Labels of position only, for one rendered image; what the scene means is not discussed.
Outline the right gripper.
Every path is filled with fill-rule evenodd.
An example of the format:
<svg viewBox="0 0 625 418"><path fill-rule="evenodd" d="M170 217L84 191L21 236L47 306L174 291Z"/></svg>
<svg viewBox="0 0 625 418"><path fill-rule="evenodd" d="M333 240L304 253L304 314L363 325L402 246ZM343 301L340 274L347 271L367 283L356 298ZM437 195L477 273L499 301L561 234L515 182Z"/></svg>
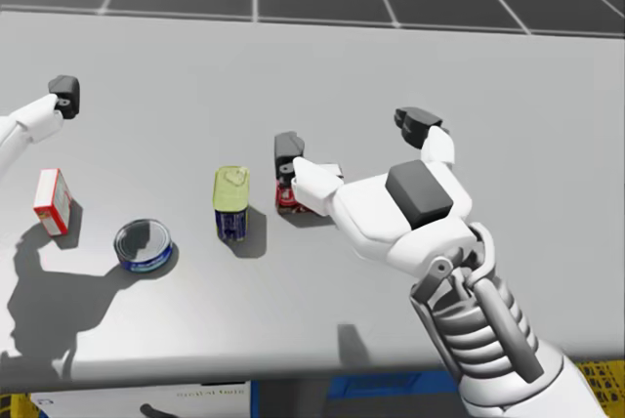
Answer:
<svg viewBox="0 0 625 418"><path fill-rule="evenodd" d="M466 222L473 201L448 166L455 164L455 145L442 119L400 107L394 121L423 161L341 187L343 180L304 157L304 140L289 131L274 137L275 184L280 171L293 174L295 199L321 217L334 195L332 219L360 257L422 278L436 256L477 243Z"/></svg>

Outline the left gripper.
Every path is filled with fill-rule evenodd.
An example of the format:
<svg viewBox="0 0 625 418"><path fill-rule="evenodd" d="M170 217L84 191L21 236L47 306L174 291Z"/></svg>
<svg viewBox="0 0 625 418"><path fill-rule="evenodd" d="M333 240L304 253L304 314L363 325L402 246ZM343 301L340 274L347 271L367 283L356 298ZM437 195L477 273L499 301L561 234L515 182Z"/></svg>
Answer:
<svg viewBox="0 0 625 418"><path fill-rule="evenodd" d="M80 83L70 75L48 82L48 94L10 115L0 116L0 177L4 177L22 155L22 129L39 143L59 132L66 120L80 111Z"/></svg>

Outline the blue box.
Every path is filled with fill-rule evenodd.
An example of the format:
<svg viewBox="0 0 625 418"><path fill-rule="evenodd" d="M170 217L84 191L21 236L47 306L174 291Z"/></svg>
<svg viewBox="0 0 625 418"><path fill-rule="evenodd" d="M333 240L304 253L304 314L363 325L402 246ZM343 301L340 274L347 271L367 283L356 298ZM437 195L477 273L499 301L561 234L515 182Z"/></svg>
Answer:
<svg viewBox="0 0 625 418"><path fill-rule="evenodd" d="M331 380L322 418L469 418L445 371L376 373Z"/></svg>

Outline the white box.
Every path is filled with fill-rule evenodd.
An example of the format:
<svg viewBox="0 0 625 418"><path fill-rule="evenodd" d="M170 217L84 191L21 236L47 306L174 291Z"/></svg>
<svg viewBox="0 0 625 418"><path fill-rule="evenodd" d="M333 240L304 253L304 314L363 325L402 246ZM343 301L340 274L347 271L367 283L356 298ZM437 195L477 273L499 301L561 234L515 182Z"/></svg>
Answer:
<svg viewBox="0 0 625 418"><path fill-rule="evenodd" d="M48 418L256 418L249 382L37 393Z"/></svg>

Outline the yellow box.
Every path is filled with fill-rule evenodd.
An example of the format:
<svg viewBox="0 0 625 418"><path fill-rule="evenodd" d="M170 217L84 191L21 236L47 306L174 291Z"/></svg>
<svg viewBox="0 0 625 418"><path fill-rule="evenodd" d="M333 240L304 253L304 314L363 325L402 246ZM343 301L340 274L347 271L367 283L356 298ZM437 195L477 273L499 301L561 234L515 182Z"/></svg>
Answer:
<svg viewBox="0 0 625 418"><path fill-rule="evenodd" d="M625 360L578 362L599 404L609 418L625 418Z"/></svg>

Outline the red and white carton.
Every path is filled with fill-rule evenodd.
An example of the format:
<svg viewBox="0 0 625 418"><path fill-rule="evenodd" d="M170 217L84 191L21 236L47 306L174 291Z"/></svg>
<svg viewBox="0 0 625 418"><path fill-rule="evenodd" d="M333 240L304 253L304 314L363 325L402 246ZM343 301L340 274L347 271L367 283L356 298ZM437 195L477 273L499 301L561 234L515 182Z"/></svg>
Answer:
<svg viewBox="0 0 625 418"><path fill-rule="evenodd" d="M42 169L35 192L33 211L50 236L68 233L72 196L59 168Z"/></svg>

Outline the green and blue rectangular can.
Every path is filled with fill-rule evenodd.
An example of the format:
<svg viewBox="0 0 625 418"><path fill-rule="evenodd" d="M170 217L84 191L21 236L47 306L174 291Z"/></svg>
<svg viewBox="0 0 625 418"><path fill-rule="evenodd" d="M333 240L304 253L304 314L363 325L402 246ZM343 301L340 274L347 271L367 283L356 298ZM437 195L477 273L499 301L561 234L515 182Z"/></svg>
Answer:
<svg viewBox="0 0 625 418"><path fill-rule="evenodd" d="M218 237L238 242L248 228L250 172L244 166L223 166L215 172L213 208Z"/></svg>

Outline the blue flat can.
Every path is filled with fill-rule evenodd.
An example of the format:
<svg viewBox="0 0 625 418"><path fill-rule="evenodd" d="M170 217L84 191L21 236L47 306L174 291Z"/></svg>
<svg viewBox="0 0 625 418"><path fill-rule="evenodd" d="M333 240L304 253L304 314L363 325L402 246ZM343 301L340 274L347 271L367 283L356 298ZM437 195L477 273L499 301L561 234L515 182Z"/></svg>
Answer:
<svg viewBox="0 0 625 418"><path fill-rule="evenodd" d="M164 266L173 253L169 230L154 219L134 220L115 235L113 248L127 272L148 273Z"/></svg>

